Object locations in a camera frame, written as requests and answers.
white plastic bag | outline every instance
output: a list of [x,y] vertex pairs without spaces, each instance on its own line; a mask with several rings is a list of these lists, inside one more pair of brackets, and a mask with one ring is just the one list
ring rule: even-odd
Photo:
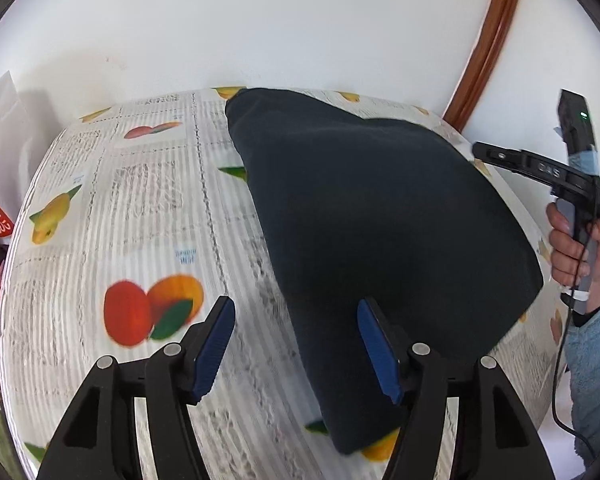
[[13,225],[42,161],[48,141],[27,115],[11,74],[0,78],[0,241],[10,243]]

hand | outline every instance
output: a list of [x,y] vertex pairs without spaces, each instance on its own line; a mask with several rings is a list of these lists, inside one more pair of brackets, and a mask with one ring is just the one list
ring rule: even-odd
[[[549,233],[549,243],[554,248],[551,253],[551,276],[556,282],[562,285],[572,286],[573,280],[576,279],[575,272],[578,266],[578,259],[584,250],[584,246],[571,238],[569,223],[558,211],[555,203],[547,206],[546,216],[554,228]],[[590,265],[586,263],[589,256],[588,251],[585,251],[576,280],[577,284],[582,277],[591,275],[587,312],[592,312],[600,306],[600,219],[596,220],[593,225],[591,238],[598,242],[596,263],[593,269],[591,269]]]

orange fruit print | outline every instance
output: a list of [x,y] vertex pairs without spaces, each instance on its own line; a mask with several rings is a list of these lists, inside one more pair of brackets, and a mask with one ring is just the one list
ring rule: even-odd
[[191,322],[205,299],[202,284],[193,276],[174,274],[155,283],[147,293],[154,323],[158,323],[164,313],[177,301],[191,300],[191,313],[185,323]]
[[144,290],[127,280],[111,285],[104,296],[104,325],[119,345],[135,346],[144,341],[154,327]]

blue sleeve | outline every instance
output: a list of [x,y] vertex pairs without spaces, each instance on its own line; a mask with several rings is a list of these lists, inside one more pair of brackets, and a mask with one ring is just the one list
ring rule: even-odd
[[[596,454],[600,453],[600,310],[582,327],[568,327],[566,359],[571,370],[571,417],[573,429],[583,434]],[[579,440],[575,449],[585,466],[592,462]]]

black cable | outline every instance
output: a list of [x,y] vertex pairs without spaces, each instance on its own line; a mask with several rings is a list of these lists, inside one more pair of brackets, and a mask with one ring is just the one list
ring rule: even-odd
[[580,265],[582,264],[584,253],[587,250],[589,241],[591,240],[591,234],[593,232],[593,227],[596,223],[596,220],[598,219],[598,216],[597,216],[598,183],[595,180],[593,182],[593,197],[594,197],[594,199],[593,199],[593,215],[592,215],[593,220],[591,221],[591,229],[589,230],[589,232],[587,234],[587,238],[584,243],[584,247],[582,248],[582,252],[580,253],[580,257],[578,259],[578,265],[576,266],[576,272],[573,277],[573,285],[571,285],[571,301],[567,305],[567,320],[564,324],[564,333],[562,334],[562,341],[560,342],[560,348],[558,348],[558,355],[557,355],[557,358],[555,361],[554,384],[552,386],[552,395],[551,395],[551,410],[552,410],[552,415],[554,416],[554,422],[558,425],[558,427],[561,428],[562,430],[566,431],[567,433],[573,435],[575,438],[581,440],[584,443],[584,445],[587,446],[587,449],[591,453],[592,459],[595,460],[596,453],[593,451],[593,446],[589,443],[587,437],[585,437],[583,434],[575,431],[574,429],[572,429],[569,426],[567,426],[566,424],[564,424],[563,421],[561,421],[560,418],[558,418],[558,413],[555,410],[555,393],[556,393],[556,390],[558,387],[558,369],[560,367],[560,359],[562,357],[562,350],[564,349],[564,342],[567,339],[567,331],[569,330],[569,325],[571,323],[571,317],[573,315],[573,306],[575,304],[574,295],[575,295],[575,290],[576,290],[576,282],[578,280],[578,273],[580,272]]

